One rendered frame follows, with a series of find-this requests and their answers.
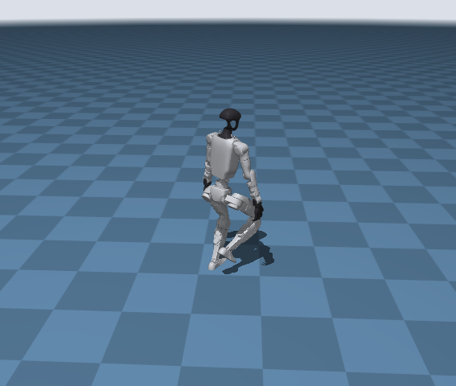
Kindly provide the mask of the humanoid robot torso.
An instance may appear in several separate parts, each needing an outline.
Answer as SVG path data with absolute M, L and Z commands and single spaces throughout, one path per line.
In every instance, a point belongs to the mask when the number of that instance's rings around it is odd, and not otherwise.
M 222 132 L 222 130 L 220 130 Z M 218 204 L 228 205 L 225 203 L 227 195 L 231 196 L 232 188 L 228 187 L 230 178 L 233 178 L 239 164 L 239 157 L 234 152 L 234 142 L 240 142 L 236 136 L 230 139 L 218 137 L 220 134 L 215 133 L 211 142 L 210 167 L 212 175 L 216 176 L 216 185 L 210 189 L 210 200 Z

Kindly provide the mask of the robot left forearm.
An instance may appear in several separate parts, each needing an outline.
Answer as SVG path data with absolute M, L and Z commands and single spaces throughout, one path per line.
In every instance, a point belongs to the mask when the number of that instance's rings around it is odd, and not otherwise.
M 205 172 L 204 172 L 204 177 L 207 180 L 207 183 L 210 183 L 212 181 L 212 170 L 210 167 L 210 163 L 207 162 L 207 159 L 205 161 Z

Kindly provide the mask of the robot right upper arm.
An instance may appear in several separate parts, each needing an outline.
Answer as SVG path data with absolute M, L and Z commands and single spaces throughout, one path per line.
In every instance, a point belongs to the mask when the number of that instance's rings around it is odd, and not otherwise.
M 250 180 L 251 163 L 249 159 L 249 147 L 243 142 L 234 142 L 234 152 L 240 159 L 240 165 L 243 170 L 243 178 Z

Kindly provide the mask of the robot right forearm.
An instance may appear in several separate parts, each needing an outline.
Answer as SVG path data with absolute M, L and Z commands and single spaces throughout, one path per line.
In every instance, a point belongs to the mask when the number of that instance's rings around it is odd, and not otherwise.
M 251 170 L 250 178 L 251 179 L 247 182 L 247 186 L 249 187 L 250 191 L 250 196 L 252 197 L 252 201 L 253 199 L 255 199 L 257 201 L 257 204 L 259 204 L 261 202 L 261 197 L 260 192 L 258 191 L 256 173 L 254 170 Z

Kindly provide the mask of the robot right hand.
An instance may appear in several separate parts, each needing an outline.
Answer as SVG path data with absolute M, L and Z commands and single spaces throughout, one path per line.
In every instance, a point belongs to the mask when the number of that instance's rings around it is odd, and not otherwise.
M 253 206 L 255 206 L 255 218 L 252 221 L 259 220 L 262 217 L 262 212 L 264 211 L 261 202 L 257 204 L 257 201 L 253 199 Z

